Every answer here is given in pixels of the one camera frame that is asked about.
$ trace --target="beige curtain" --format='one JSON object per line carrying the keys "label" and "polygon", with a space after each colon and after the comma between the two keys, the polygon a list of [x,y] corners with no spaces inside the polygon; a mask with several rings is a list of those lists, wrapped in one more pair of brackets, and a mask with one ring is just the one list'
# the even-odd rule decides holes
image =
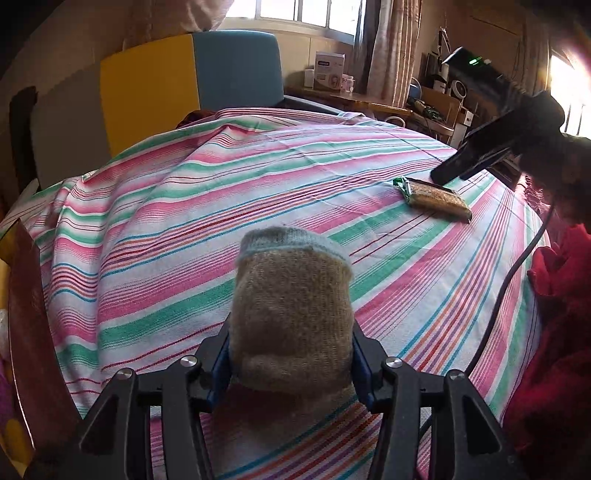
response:
{"label": "beige curtain", "polygon": [[374,55],[369,69],[370,96],[405,105],[418,38],[419,0],[382,0]]}
{"label": "beige curtain", "polygon": [[134,0],[124,48],[190,32],[215,30],[234,0]]}
{"label": "beige curtain", "polygon": [[550,88],[550,33],[532,13],[524,22],[525,59],[521,87],[530,95]]}

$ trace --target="window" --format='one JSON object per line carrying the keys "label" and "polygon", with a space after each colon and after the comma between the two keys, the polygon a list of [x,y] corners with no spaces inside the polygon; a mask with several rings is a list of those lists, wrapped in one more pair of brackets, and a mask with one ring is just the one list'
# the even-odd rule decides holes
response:
{"label": "window", "polygon": [[313,25],[349,36],[357,29],[361,0],[234,0],[227,17]]}
{"label": "window", "polygon": [[556,55],[552,55],[550,75],[550,92],[566,116],[560,130],[591,138],[591,92],[584,78]]}

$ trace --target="bed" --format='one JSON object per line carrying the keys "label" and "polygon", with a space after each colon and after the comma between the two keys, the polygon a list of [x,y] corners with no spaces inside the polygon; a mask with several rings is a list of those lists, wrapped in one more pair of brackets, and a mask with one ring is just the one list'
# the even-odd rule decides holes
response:
{"label": "bed", "polygon": [[[469,363],[506,272],[541,225],[485,171],[450,185],[472,209],[469,225],[410,209],[392,179],[426,180],[453,152],[358,113],[228,109],[37,193],[9,212],[0,234],[21,218],[40,249],[56,354],[82,415],[120,368],[163,369],[217,333],[239,242],[270,225],[340,243],[365,334],[439,374]],[[471,376],[499,419],[540,331],[529,264],[511,282]],[[365,478],[379,430],[352,387],[294,400],[232,384],[202,423],[221,480]],[[156,409],[151,441],[162,476]]]}

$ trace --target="yellow headboard panel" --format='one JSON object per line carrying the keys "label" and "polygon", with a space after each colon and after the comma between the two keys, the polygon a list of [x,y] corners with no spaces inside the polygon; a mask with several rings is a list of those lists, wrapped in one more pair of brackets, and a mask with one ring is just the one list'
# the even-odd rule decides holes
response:
{"label": "yellow headboard panel", "polygon": [[199,110],[193,38],[164,38],[100,63],[100,97],[113,156],[174,129]]}

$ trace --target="curtain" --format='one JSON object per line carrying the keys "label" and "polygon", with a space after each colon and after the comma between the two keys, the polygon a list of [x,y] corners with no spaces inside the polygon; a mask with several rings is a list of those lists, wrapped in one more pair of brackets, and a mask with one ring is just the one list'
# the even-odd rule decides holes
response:
{"label": "curtain", "polygon": [[521,88],[530,95],[550,88],[550,33],[531,12],[524,22],[524,65]]}
{"label": "curtain", "polygon": [[379,9],[381,0],[361,0],[355,43],[353,45],[353,62],[349,74],[355,78],[355,92],[366,93],[368,87],[369,68],[374,54],[375,36],[378,33]]}
{"label": "curtain", "polygon": [[382,0],[367,94],[406,104],[418,38],[419,0]]}
{"label": "curtain", "polygon": [[124,48],[190,32],[215,30],[234,0],[134,0]]}

